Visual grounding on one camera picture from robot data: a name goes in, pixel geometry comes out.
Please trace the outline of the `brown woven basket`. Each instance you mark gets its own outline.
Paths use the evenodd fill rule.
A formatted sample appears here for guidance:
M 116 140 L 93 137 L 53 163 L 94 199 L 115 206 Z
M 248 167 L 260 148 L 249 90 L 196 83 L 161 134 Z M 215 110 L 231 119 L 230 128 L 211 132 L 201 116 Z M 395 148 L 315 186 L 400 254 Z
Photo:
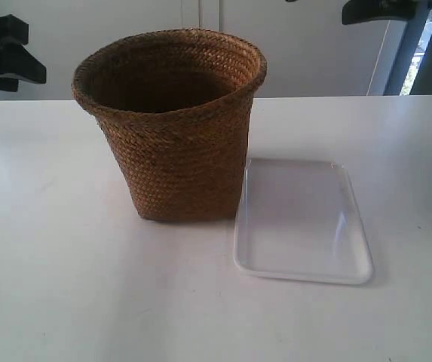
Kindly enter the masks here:
M 267 74 L 248 41 L 208 29 L 122 38 L 75 69 L 139 216 L 208 222 L 237 213 L 253 99 Z

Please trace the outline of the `white rectangular plastic tray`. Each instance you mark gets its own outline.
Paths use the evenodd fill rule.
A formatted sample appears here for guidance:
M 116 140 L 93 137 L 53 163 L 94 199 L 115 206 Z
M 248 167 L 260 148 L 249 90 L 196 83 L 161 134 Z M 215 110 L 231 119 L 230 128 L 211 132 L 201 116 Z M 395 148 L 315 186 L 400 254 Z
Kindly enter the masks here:
M 234 263 L 261 278 L 361 285 L 374 266 L 351 179 L 328 161 L 250 158 Z

